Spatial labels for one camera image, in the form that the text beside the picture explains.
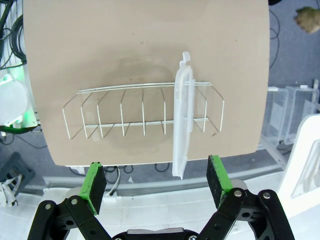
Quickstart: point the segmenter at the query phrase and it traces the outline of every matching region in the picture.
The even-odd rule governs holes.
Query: wire rack
[[[141,126],[142,127],[142,132],[143,135],[146,135],[146,126],[150,125],[161,125],[162,126],[162,131],[164,135],[167,135],[168,130],[167,130],[167,125],[173,124],[174,120],[171,119],[170,117],[173,116],[172,112],[172,106],[173,106],[173,89],[175,87],[174,82],[160,82],[160,83],[141,83],[141,84],[128,84],[128,85],[117,85],[117,86],[105,86],[105,87],[97,87],[97,88],[90,88],[90,89],[83,89],[79,90],[69,101],[66,102],[66,104],[62,108],[62,113],[63,113],[63,118],[64,118],[64,123],[66,127],[66,131],[68,134],[69,139],[73,139],[79,132],[81,132],[82,129],[84,129],[84,135],[87,139],[89,139],[96,130],[99,129],[100,135],[102,138],[105,138],[108,133],[113,129],[113,128],[121,128],[122,129],[122,136],[125,137],[129,127],[131,126]],[[155,91],[159,92],[159,95],[161,96],[161,105],[162,105],[162,117],[161,119],[153,119],[153,120],[146,120],[146,111],[145,111],[145,105],[146,105],[146,99],[145,99],[145,92],[147,89],[154,89]],[[202,90],[203,88],[210,88],[212,89],[217,96],[220,98],[220,106],[218,107],[219,109],[219,116],[220,119],[218,121],[218,124],[214,124],[212,119],[208,117],[207,112],[208,112],[208,98],[206,97],[205,92]],[[164,92],[167,89],[171,89],[171,95],[168,97]],[[201,117],[195,117],[193,119],[194,123],[196,124],[197,128],[202,131],[203,133],[206,131],[206,124],[209,123],[211,124],[215,129],[216,133],[221,132],[222,130],[222,125],[223,125],[223,115],[224,115],[224,107],[225,107],[225,101],[222,97],[222,95],[212,86],[211,82],[195,82],[195,89],[198,92],[199,96],[199,101],[201,102],[201,105],[203,106],[201,108],[202,114]],[[138,91],[138,95],[134,97],[134,99],[140,102],[139,106],[136,106],[136,111],[140,112],[140,120],[139,121],[128,121],[125,120],[125,116],[127,114],[125,113],[124,110],[124,100],[129,95],[130,91],[136,90]],[[116,103],[118,106],[118,109],[108,109],[105,107],[101,107],[103,102],[112,102],[113,99],[108,100],[108,96],[110,95],[111,92],[120,92],[119,94],[119,101]],[[92,122],[87,122],[86,121],[86,110],[85,110],[85,105],[90,101],[90,99],[96,99],[94,97],[95,94],[100,94],[101,97],[97,98],[97,102],[95,103],[95,111],[90,112],[92,115],[93,112],[95,112],[95,121],[94,123]],[[77,97],[81,97],[81,101],[76,101]],[[78,109],[80,111],[81,115],[81,120],[82,120],[82,127],[75,132],[75,134],[71,135],[70,131],[70,124],[68,123],[67,120],[67,108],[69,105],[73,105],[71,109],[74,111],[75,109]],[[111,114],[117,114],[120,115],[120,119],[118,122],[103,122],[102,120],[102,112],[107,112],[110,111]]]

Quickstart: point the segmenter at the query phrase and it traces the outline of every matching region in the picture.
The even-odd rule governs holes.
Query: screw
[[[239,191],[239,190],[236,190],[236,191],[234,191],[234,195],[235,195],[236,197],[241,197],[242,192]]]
[[[77,199],[74,198],[74,199],[71,200],[71,204],[72,204],[72,205],[76,205],[77,203],[78,203],[78,200],[77,200]]]
[[[269,198],[270,198],[270,193],[265,192],[265,193],[263,193],[262,196],[263,196],[265,199],[269,199]]]

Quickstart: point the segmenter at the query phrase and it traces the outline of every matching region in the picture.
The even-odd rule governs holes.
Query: beige tabletop
[[[193,126],[188,159],[242,155],[257,149],[269,74],[267,1],[28,0],[23,11],[32,92],[57,165],[172,161],[172,124],[167,124],[166,135],[162,125],[147,125],[145,136],[141,126],[129,127],[125,137],[121,127],[113,127],[104,138],[99,129],[89,139],[83,129],[74,136],[82,125],[80,105],[87,97],[77,96],[66,109],[74,136],[69,139],[62,108],[82,89],[174,82],[184,51],[190,52],[196,81],[211,82],[225,100],[222,131],[215,134],[207,124],[203,133]],[[221,103],[205,91],[208,112],[219,125]],[[172,89],[166,88],[164,94],[169,120]],[[114,91],[103,100],[104,123],[121,122],[121,96]],[[97,121],[96,104],[101,97],[94,94],[83,107],[86,123]],[[144,92],[146,121],[162,116],[163,102],[156,98],[161,98],[160,91]],[[138,104],[139,89],[125,96],[126,121],[140,119]],[[201,108],[196,107],[195,114]]]

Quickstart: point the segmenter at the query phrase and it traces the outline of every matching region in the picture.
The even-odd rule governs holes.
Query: plastic storage box
[[[316,113],[319,101],[319,90],[309,87],[286,86],[288,103],[285,111],[281,138],[286,145],[295,142],[298,127],[307,115]]]
[[[281,140],[288,96],[285,88],[268,87],[261,134],[275,147]]]

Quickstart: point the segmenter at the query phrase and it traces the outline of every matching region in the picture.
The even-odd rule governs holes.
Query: white plastic lid
[[[188,160],[190,133],[193,130],[195,80],[191,66],[190,53],[182,53],[180,68],[176,72],[174,84],[174,116],[173,116],[173,158],[172,175],[183,179]]]

